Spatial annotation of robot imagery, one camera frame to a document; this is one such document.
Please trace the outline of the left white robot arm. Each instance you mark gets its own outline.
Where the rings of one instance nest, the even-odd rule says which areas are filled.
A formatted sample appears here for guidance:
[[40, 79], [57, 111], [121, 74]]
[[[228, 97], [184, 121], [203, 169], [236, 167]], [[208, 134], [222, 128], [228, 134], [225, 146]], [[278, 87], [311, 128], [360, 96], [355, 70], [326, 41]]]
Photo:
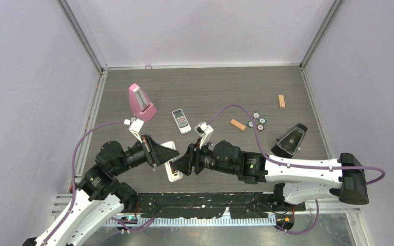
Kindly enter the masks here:
[[24, 245], [83, 245], [116, 214], [136, 208], [137, 192], [119, 182], [117, 176], [145, 163], [158, 167], [179, 154], [147, 134], [126, 150], [117, 141], [106, 142], [55, 222], [42, 235], [28, 238]]

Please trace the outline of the small white remote control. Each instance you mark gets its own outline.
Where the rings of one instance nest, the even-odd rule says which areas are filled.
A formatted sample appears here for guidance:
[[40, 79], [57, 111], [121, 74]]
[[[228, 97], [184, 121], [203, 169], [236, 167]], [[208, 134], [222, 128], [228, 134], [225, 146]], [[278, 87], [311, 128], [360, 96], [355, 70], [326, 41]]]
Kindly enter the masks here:
[[181, 134], [191, 131], [191, 126], [182, 109], [173, 110], [171, 114]]

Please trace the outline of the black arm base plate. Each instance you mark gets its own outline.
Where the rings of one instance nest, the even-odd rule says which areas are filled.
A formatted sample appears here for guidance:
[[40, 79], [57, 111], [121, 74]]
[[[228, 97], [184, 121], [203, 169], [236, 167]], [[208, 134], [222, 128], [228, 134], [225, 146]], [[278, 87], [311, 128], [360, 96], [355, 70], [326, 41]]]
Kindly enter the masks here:
[[220, 218], [228, 211], [233, 219], [263, 218], [305, 211], [305, 204], [292, 205], [264, 192], [139, 193], [130, 198], [122, 213], [143, 218]]

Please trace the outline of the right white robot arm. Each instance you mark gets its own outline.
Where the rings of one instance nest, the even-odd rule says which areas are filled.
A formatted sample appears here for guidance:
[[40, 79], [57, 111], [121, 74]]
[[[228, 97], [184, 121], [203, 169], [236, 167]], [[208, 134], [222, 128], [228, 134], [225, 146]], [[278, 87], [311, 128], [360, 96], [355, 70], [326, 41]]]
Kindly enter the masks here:
[[203, 169], [235, 175], [247, 184], [274, 182], [272, 203], [278, 210], [304, 201], [336, 197], [353, 205], [369, 203], [362, 165], [349, 153], [328, 160], [289, 159], [242, 151], [223, 140], [213, 149], [190, 144], [186, 154], [172, 163], [189, 176]]

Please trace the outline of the large white remote control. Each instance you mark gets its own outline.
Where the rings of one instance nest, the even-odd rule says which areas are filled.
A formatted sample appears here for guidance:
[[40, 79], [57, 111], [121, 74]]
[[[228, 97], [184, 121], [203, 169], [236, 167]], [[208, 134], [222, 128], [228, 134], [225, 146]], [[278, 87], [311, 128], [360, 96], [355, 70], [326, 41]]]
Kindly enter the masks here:
[[[168, 148], [174, 149], [174, 150], [176, 149], [175, 148], [175, 143], [173, 141], [168, 141], [168, 142], [162, 143], [162, 146], [168, 147]], [[172, 166], [172, 163], [176, 159], [177, 159], [177, 157], [174, 157], [174, 158], [172, 158], [169, 161], [164, 163], [164, 166], [165, 166], [165, 169], [166, 169], [166, 173], [167, 173], [167, 177], [168, 177], [168, 180], [170, 182], [176, 182], [176, 181], [178, 181], [178, 180], [183, 178], [183, 174]]]

